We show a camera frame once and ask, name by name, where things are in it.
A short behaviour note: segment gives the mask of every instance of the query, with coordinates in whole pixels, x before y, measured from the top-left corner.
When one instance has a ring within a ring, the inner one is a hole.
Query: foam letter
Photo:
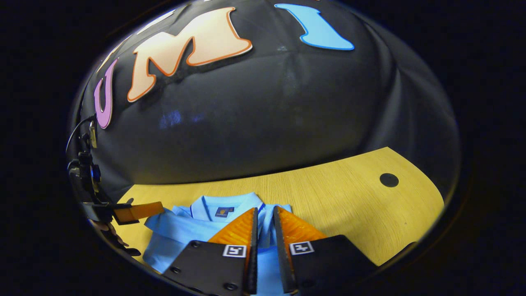
[[[300,37],[305,44],[331,50],[352,51],[354,45],[341,37],[334,28],[325,21],[319,11],[312,7],[294,4],[276,4],[277,8],[285,9],[293,15],[305,30]]]
[[[115,64],[117,63],[119,59],[117,58],[106,70],[106,73],[104,74],[104,79],[106,80],[105,83],[105,98],[106,98],[106,104],[104,106],[104,109],[100,105],[100,87],[102,85],[102,79],[99,81],[97,86],[95,87],[95,111],[97,112],[97,121],[99,122],[99,125],[105,129],[109,122],[112,120],[112,110],[113,110],[113,91],[112,91],[112,77],[113,77],[113,69],[115,67]]]
[[[194,51],[186,63],[199,66],[228,57],[243,54],[252,49],[252,42],[239,38],[230,21],[234,7],[220,8],[192,19],[177,35],[161,32],[140,44],[134,53],[135,65],[128,101],[134,102],[150,91],[156,81],[155,75],[148,73],[151,61],[166,76],[172,76],[190,42]]]

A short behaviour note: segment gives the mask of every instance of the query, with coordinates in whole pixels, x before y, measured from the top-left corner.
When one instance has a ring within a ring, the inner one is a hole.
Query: light blue polo shirt
[[[192,240],[208,241],[219,230],[246,211],[258,209],[258,296],[283,294],[279,273],[276,229],[272,222],[274,207],[292,212],[289,204],[264,204],[254,193],[238,196],[201,196],[189,208],[175,206],[170,211],[149,217],[144,225],[153,231],[143,259],[164,272]]]

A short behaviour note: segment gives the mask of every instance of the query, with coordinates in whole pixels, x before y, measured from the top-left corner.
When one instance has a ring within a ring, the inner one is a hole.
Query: shirt label
[[[217,208],[216,217],[226,218],[228,217],[228,213],[233,212],[233,211],[234,211],[233,206],[229,208]]]

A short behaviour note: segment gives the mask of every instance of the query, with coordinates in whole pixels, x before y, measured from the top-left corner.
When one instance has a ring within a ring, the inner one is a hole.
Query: screw
[[[233,291],[233,290],[237,289],[237,285],[232,284],[232,283],[226,283],[224,285],[224,287],[225,287],[225,289],[230,290],[230,291]]]

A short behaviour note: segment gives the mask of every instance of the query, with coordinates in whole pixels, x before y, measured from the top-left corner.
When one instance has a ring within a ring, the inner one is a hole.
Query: blue letter i
[[[354,45],[341,37],[334,28],[312,7],[294,4],[276,4],[277,8],[285,9],[293,15],[305,30],[300,37],[305,44],[331,50],[352,51]]]

